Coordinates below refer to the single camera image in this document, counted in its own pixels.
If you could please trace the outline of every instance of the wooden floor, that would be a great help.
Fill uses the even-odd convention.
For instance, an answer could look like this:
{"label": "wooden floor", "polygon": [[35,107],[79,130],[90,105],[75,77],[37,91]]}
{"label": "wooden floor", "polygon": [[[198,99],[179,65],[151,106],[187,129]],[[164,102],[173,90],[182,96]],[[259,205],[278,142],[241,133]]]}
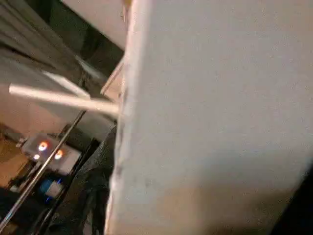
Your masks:
{"label": "wooden floor", "polygon": [[26,162],[27,157],[15,143],[0,136],[0,187],[5,187]]}

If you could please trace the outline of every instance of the metal rod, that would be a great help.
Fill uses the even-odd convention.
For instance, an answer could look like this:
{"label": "metal rod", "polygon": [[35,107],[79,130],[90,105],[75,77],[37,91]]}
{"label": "metal rod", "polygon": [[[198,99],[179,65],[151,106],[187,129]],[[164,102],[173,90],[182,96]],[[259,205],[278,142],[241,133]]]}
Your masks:
{"label": "metal rod", "polygon": [[8,214],[5,216],[5,218],[0,223],[0,233],[2,233],[5,226],[10,222],[11,218],[14,216],[16,211],[20,208],[22,203],[25,201],[27,196],[30,194],[32,189],[34,188],[35,184],[38,182],[40,177],[43,175],[45,169],[47,168],[48,164],[53,159],[54,155],[58,152],[58,150],[61,148],[62,144],[67,140],[68,135],[73,130],[73,128],[77,125],[77,123],[82,119],[83,115],[86,111],[80,111],[78,116],[76,117],[75,121],[72,123],[72,125],[69,127],[67,132],[64,134],[58,145],[53,149],[52,153],[48,157],[48,159],[45,161],[45,163],[41,166],[41,168],[38,170],[37,174],[34,176],[32,181],[28,184],[28,186],[25,188],[23,193],[20,195],[20,197],[17,199],[11,210],[8,212]]}
{"label": "metal rod", "polygon": [[81,110],[101,112],[107,115],[111,115],[114,118],[118,117],[119,113],[119,107],[117,104],[107,102],[102,99],[82,98],[75,95],[45,91],[35,89],[33,87],[26,87],[15,84],[10,85],[9,92],[10,94],[18,95],[21,97],[63,104],[79,108]]}

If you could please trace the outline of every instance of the electronic device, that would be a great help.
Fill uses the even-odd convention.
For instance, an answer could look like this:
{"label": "electronic device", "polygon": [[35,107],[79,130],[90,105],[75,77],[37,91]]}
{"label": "electronic device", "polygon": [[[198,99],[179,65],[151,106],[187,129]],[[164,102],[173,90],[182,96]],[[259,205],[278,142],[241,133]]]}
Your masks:
{"label": "electronic device", "polygon": [[[45,162],[58,144],[58,140],[45,134],[39,133],[30,137],[22,146],[22,151],[34,162]],[[81,156],[81,152],[63,144],[54,155],[48,167],[62,175],[67,175]]]}

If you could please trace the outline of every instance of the orange light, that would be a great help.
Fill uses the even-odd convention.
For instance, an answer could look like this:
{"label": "orange light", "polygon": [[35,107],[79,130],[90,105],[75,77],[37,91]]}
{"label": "orange light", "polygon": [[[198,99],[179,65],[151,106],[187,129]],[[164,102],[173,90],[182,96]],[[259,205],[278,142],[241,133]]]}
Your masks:
{"label": "orange light", "polygon": [[63,151],[60,149],[55,155],[54,159],[59,160],[63,156]]}
{"label": "orange light", "polygon": [[48,143],[45,141],[41,142],[38,146],[39,151],[45,151],[47,148],[48,148]]}

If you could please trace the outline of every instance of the white panel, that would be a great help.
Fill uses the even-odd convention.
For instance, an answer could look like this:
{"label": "white panel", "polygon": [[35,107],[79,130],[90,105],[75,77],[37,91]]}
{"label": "white panel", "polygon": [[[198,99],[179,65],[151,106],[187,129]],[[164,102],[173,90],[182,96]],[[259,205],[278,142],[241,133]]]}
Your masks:
{"label": "white panel", "polygon": [[107,234],[266,234],[313,151],[313,1],[136,0]]}
{"label": "white panel", "polygon": [[120,48],[125,48],[127,30],[122,17],[122,0],[62,0],[62,2]]}

